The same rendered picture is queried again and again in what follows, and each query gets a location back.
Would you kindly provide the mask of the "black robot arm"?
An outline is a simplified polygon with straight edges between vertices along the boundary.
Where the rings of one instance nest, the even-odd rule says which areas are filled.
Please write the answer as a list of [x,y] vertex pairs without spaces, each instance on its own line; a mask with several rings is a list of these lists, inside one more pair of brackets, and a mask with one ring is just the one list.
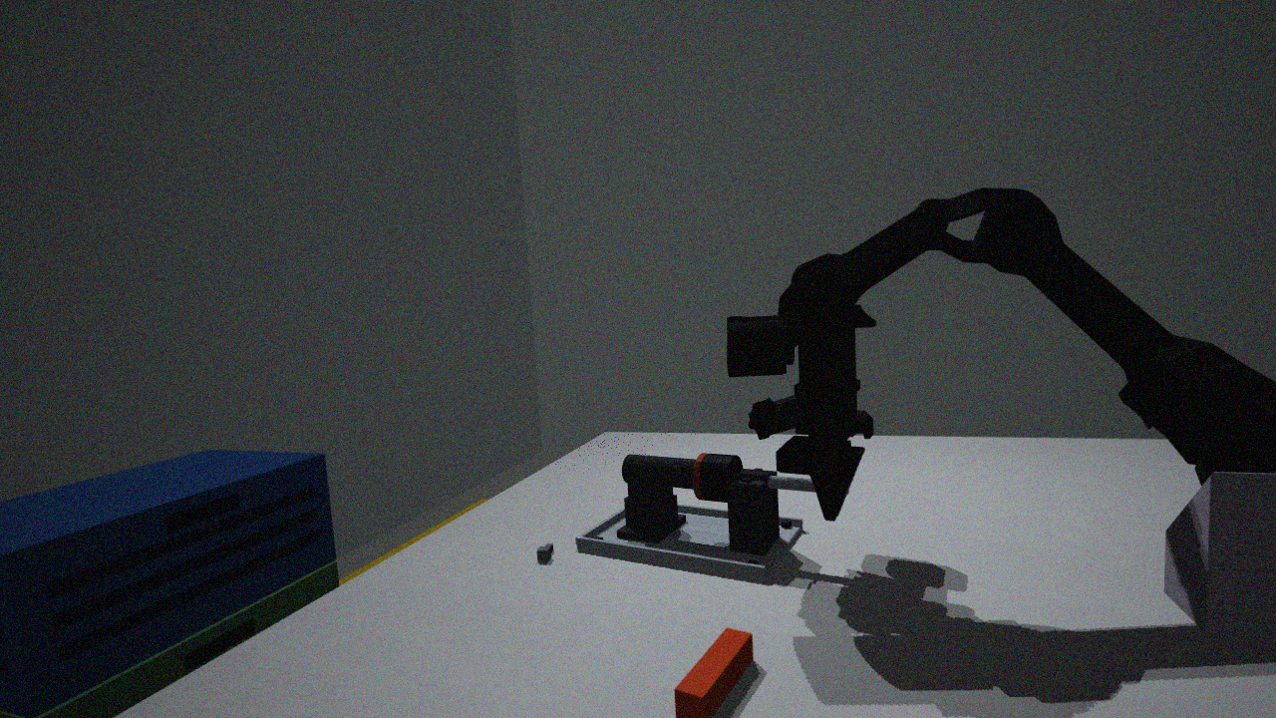
[[[985,210],[974,240],[949,221]],[[857,298],[923,251],[1025,274],[1125,374],[1116,394],[1157,429],[1202,487],[1213,472],[1276,474],[1276,383],[1206,341],[1185,339],[1122,295],[1062,240],[1057,217],[1023,189],[928,198],[857,247],[804,261],[778,315],[729,315],[729,377],[856,372],[855,328],[877,326]]]

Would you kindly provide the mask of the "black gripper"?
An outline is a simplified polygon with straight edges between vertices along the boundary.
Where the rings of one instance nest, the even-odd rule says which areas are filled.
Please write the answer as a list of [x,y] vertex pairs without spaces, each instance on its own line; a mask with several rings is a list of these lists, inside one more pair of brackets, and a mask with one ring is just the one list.
[[865,448],[849,437],[873,437],[873,417],[857,409],[856,372],[814,376],[800,374],[795,395],[803,395],[809,436],[792,436],[778,449],[778,472],[810,476],[826,520],[840,517]]

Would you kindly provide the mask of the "red-brown rectangular block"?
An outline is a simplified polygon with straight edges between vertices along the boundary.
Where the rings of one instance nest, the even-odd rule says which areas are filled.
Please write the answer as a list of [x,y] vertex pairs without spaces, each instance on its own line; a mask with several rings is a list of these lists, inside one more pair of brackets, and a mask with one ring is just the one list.
[[753,661],[753,634],[723,630],[676,686],[676,718],[715,718]]

